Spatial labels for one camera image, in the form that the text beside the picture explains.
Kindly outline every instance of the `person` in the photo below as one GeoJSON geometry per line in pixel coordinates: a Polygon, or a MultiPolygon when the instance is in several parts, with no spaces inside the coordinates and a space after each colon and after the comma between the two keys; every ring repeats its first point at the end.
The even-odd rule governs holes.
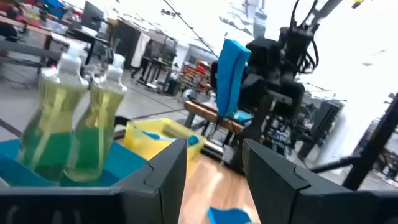
{"type": "MultiPolygon", "coordinates": [[[[19,5],[15,3],[6,11],[7,17],[10,19],[16,19],[18,12],[19,5]]],[[[15,30],[13,25],[7,24],[5,22],[0,22],[0,35],[5,37],[6,41],[17,42],[18,32],[15,30]]],[[[7,55],[7,51],[0,51],[0,56],[5,57],[7,55]]]]}
{"type": "Polygon", "coordinates": [[[153,40],[151,39],[148,41],[147,45],[145,46],[145,51],[144,51],[144,55],[142,56],[142,59],[141,59],[141,64],[138,69],[136,69],[135,71],[133,71],[131,73],[132,78],[134,78],[134,76],[136,76],[136,74],[142,69],[142,73],[141,73],[141,76],[139,77],[139,79],[140,79],[140,81],[144,82],[144,75],[145,75],[145,72],[147,71],[148,64],[149,64],[149,60],[146,58],[152,57],[152,43],[153,43],[153,40]]]}

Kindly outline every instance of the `green dish soap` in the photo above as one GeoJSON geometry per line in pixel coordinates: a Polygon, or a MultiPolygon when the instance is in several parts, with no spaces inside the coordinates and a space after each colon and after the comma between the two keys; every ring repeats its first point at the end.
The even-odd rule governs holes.
{"type": "Polygon", "coordinates": [[[93,80],[90,105],[74,132],[65,175],[74,182],[97,179],[113,142],[114,116],[127,88],[121,83],[124,57],[116,54],[105,76],[93,80]]]}
{"type": "Polygon", "coordinates": [[[72,140],[72,114],[88,89],[79,75],[82,47],[71,43],[57,69],[39,78],[39,108],[22,136],[18,161],[52,182],[59,182],[72,140]]]}

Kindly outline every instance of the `gray floor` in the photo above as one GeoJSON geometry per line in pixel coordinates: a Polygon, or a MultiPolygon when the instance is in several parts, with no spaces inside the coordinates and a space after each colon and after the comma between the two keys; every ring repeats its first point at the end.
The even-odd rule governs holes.
{"type": "MultiPolygon", "coordinates": [[[[29,44],[32,43],[34,43],[34,45],[42,45],[42,41],[38,37],[32,38],[29,44]]],[[[37,58],[21,54],[11,54],[11,57],[38,60],[37,58]]],[[[17,129],[17,131],[22,132],[29,122],[30,117],[32,117],[37,109],[37,88],[31,85],[24,86],[16,84],[10,82],[10,80],[30,84],[35,82],[36,79],[36,71],[33,68],[17,65],[0,65],[0,141],[17,138],[17,136],[1,126],[12,126],[14,129],[17,129]]],[[[181,120],[187,117],[188,112],[183,109],[181,103],[166,96],[147,91],[142,85],[137,84],[136,81],[129,76],[129,72],[124,74],[123,83],[128,87],[128,92],[116,113],[117,115],[127,118],[136,118],[162,113],[161,115],[153,115],[145,119],[170,118],[174,120],[181,120]]],[[[88,100],[89,94],[87,93],[73,115],[73,123],[76,123],[77,119],[83,114],[87,107],[88,100]]],[[[219,129],[214,134],[213,138],[222,141],[225,135],[226,130],[219,129]]],[[[313,158],[316,157],[316,153],[317,150],[314,150],[314,153],[308,157],[306,161],[308,166],[311,166],[313,163],[313,158]]],[[[293,153],[292,157],[289,159],[298,165],[304,166],[303,163],[297,159],[295,153],[293,153]]],[[[322,176],[337,184],[341,184],[347,172],[348,169],[345,169],[341,175],[329,172],[322,174],[322,176]]],[[[382,178],[372,173],[368,175],[361,189],[395,190],[396,188],[387,184],[382,178]]]]}

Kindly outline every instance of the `teal container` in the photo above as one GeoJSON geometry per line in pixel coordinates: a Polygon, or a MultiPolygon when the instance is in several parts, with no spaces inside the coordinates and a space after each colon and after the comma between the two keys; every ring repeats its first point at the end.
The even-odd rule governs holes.
{"type": "MultiPolygon", "coordinates": [[[[19,140],[0,142],[0,177],[11,187],[55,186],[16,161],[19,140]]],[[[64,187],[110,187],[119,180],[140,169],[147,161],[117,142],[113,142],[102,175],[89,183],[75,183],[63,176],[60,186],[64,187]]]]}

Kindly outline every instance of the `black plastic housing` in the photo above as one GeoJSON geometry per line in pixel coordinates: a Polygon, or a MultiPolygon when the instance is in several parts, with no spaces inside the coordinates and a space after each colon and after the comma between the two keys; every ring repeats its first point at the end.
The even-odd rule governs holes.
{"type": "Polygon", "coordinates": [[[178,223],[187,167],[179,139],[111,187],[6,187],[0,223],[178,223]]]}
{"type": "Polygon", "coordinates": [[[261,223],[398,223],[397,192],[348,190],[251,139],[243,164],[261,223]]]}

